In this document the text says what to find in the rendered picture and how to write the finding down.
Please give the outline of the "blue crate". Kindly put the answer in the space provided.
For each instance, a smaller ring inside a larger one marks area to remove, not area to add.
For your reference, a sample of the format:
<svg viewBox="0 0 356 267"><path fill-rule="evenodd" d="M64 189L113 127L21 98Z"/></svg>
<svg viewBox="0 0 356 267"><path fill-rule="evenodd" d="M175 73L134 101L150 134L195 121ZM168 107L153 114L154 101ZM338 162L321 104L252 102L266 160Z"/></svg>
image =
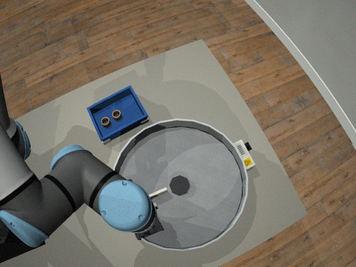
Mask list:
<svg viewBox="0 0 356 267"><path fill-rule="evenodd" d="M114 120L112 116L114 110L121 112L122 118L119 121ZM149 122L148 115L131 85L91 105L88 113L104 144ZM101 123L104 117L111 121L108 128L103 127Z"/></svg>

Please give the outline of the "bronze bushing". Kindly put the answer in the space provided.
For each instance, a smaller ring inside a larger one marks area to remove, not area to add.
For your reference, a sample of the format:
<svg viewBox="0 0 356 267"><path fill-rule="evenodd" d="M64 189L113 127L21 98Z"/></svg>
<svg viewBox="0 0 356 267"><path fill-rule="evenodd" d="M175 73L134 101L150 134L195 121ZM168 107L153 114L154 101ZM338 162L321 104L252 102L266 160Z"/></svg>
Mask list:
<svg viewBox="0 0 356 267"><path fill-rule="evenodd" d="M116 114L119 114L119 116L115 117ZM119 110L114 110L114 112L112 113L112 116L114 118L114 120L119 121L122 118L121 112Z"/></svg>
<svg viewBox="0 0 356 267"><path fill-rule="evenodd" d="M108 121L108 123L107 123L107 124L104 124L105 121ZM101 120L101 123L102 123L102 125L103 125L105 128L108 128L108 127L110 127L110 125L111 125L111 121L109 120L108 117L104 117L104 118Z"/></svg>

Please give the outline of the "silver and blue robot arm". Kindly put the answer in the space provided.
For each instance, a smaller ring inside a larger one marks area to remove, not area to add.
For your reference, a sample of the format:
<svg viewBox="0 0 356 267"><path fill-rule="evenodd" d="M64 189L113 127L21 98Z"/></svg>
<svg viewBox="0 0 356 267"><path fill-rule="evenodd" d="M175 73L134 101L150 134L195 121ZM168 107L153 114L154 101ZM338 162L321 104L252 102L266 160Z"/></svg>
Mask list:
<svg viewBox="0 0 356 267"><path fill-rule="evenodd" d="M112 228L150 230L157 203L79 145L63 148L40 180L25 162L31 145L21 124L9 117L0 74L0 228L37 247L84 203Z"/></svg>

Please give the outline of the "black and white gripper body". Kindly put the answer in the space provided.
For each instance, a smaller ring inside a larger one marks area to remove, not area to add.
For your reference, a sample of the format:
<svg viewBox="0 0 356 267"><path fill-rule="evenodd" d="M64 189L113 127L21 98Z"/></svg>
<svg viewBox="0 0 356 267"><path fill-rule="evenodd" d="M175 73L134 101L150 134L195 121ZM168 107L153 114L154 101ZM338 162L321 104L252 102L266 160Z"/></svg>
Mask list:
<svg viewBox="0 0 356 267"><path fill-rule="evenodd" d="M164 230L162 225L160 224L158 218L156 218L156 225L154 225L150 230L144 232L144 233L135 233L137 240L141 240L141 238L145 238L153 233L157 233L158 231ZM152 232L152 233L151 233ZM148 234L148 235L147 235ZM144 236L143 236L144 235ZM139 237L138 237L139 236Z"/></svg>

